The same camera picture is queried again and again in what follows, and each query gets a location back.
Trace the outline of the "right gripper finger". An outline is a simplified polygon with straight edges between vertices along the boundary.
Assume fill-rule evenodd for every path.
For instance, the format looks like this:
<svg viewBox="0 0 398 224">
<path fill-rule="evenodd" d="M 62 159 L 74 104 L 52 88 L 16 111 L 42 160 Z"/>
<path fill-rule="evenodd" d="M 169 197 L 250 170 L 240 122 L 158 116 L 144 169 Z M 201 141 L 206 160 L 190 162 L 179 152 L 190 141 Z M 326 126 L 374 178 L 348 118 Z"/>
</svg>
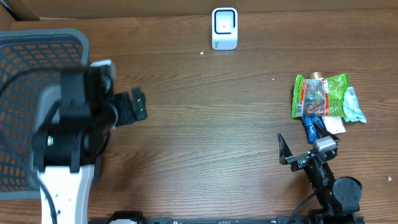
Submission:
<svg viewBox="0 0 398 224">
<path fill-rule="evenodd" d="M 290 160 L 293 158 L 293 155 L 281 133 L 278 133 L 278 141 L 279 141 L 279 163 L 289 164 Z"/>
<path fill-rule="evenodd" d="M 325 127 L 321 126 L 317 121 L 314 121 L 313 125 L 314 125 L 315 129 L 317 130 L 318 137 L 320 139 L 325 138 L 325 137 L 331 137 L 334 140 L 334 142 L 340 141 L 340 139 L 338 137 L 336 137 L 334 134 L 330 133 Z"/>
</svg>

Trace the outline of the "blue cookie packet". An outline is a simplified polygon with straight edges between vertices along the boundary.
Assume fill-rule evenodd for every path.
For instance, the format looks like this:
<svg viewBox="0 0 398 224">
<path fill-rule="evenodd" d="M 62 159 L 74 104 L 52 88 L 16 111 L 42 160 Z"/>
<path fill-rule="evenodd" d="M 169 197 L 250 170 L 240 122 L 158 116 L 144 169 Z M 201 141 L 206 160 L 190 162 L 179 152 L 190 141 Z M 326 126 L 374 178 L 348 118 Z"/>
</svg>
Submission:
<svg viewBox="0 0 398 224">
<path fill-rule="evenodd" d="M 301 117 L 302 123 L 307 131 L 308 143 L 313 144 L 319 139 L 318 131 L 314 125 L 317 122 L 321 127 L 325 127 L 320 116 L 303 116 Z"/>
</svg>

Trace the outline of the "white tube with gold cap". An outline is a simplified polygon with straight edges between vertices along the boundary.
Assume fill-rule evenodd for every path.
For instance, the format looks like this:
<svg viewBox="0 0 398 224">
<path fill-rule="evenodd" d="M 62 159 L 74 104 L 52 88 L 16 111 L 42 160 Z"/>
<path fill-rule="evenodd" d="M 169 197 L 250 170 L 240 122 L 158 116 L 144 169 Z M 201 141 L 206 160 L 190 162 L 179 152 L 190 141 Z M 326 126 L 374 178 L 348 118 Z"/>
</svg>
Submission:
<svg viewBox="0 0 398 224">
<path fill-rule="evenodd" d="M 320 72 L 315 72 L 306 82 L 304 114 L 320 116 L 326 129 L 332 134 L 345 132 L 342 122 L 342 117 L 345 117 L 343 95 L 348 88 L 348 75 L 344 73 L 324 78 Z"/>
</svg>

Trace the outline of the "green gummy candy bag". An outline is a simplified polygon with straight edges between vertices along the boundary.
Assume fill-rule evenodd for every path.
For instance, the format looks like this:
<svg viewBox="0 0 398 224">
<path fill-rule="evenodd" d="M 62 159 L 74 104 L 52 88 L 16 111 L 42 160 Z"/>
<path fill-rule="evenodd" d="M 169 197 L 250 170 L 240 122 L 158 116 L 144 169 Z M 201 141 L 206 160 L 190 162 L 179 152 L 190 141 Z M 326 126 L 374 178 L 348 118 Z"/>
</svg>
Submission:
<svg viewBox="0 0 398 224">
<path fill-rule="evenodd" d="M 292 118 L 302 116 L 339 116 L 349 85 L 347 73 L 329 78 L 309 79 L 297 75 L 292 90 Z"/>
</svg>

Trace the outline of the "mint green wipes packet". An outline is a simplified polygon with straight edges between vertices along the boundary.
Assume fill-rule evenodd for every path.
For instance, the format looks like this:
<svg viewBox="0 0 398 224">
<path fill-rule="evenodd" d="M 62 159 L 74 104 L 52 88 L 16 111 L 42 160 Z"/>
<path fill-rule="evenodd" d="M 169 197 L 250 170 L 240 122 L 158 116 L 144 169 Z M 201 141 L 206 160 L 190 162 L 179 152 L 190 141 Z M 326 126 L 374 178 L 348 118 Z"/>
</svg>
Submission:
<svg viewBox="0 0 398 224">
<path fill-rule="evenodd" d="M 352 86 L 349 86 L 343 97 L 343 111 L 345 113 L 345 122 L 367 123 L 367 119 L 359 107 L 358 97 Z"/>
</svg>

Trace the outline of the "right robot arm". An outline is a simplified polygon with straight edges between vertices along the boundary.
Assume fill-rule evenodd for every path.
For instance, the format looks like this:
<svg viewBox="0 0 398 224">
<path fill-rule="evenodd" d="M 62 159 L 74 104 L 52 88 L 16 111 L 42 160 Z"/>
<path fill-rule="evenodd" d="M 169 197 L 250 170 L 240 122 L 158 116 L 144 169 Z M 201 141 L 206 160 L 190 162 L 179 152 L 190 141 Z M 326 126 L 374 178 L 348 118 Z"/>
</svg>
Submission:
<svg viewBox="0 0 398 224">
<path fill-rule="evenodd" d="M 360 211 L 361 182 L 348 176 L 335 178 L 328 165 L 338 155 L 340 139 L 318 122 L 313 124 L 320 138 L 300 156 L 293 156 L 285 139 L 278 134 L 279 163 L 289 165 L 292 172 L 304 170 L 313 189 L 290 217 L 280 223 L 364 224 L 364 218 L 356 216 Z"/>
</svg>

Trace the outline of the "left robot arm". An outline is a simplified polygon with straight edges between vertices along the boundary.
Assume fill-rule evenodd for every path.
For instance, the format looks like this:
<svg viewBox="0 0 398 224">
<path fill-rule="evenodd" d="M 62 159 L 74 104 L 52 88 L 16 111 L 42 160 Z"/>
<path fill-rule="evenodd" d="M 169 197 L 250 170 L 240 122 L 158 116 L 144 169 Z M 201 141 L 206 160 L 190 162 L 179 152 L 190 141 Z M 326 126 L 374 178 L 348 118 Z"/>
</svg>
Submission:
<svg viewBox="0 0 398 224">
<path fill-rule="evenodd" d="M 140 88 L 115 93 L 108 65 L 59 69 L 60 94 L 32 135 L 42 223 L 87 223 L 96 163 L 111 130 L 147 118 Z"/>
</svg>

